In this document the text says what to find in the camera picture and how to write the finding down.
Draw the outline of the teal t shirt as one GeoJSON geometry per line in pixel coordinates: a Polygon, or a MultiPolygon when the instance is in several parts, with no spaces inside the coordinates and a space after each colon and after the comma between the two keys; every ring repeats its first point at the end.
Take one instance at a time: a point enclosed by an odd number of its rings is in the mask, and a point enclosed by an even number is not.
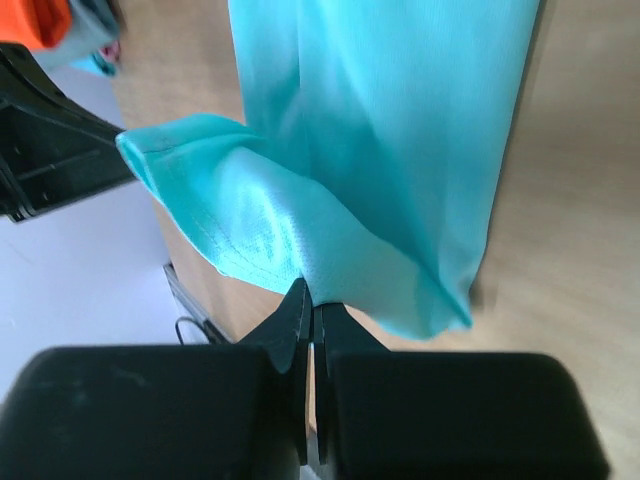
{"type": "Polygon", "coordinates": [[[116,139],[220,273],[429,339],[470,293],[539,5],[233,1],[245,120],[116,139]]]}

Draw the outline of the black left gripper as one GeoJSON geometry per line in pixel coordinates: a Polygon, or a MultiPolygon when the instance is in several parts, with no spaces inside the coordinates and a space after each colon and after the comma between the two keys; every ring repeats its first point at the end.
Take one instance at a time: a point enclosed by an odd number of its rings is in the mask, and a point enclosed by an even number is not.
{"type": "Polygon", "coordinates": [[[1,215],[22,222],[134,180],[122,130],[69,99],[21,44],[1,45],[1,215]]]}

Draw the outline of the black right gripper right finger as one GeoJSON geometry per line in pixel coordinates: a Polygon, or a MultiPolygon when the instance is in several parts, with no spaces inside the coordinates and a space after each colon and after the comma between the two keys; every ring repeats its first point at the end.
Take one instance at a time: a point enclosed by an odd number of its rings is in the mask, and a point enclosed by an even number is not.
{"type": "Polygon", "coordinates": [[[338,479],[606,479],[555,358],[392,351],[341,304],[314,311],[318,456],[338,479]]]}

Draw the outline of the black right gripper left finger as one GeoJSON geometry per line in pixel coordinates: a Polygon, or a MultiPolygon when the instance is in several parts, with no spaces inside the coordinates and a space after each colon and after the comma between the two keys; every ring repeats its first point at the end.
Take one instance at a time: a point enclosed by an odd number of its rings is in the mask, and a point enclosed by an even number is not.
{"type": "Polygon", "coordinates": [[[1,408],[5,479],[296,479],[312,301],[296,280],[241,341],[56,347],[1,408]]]}

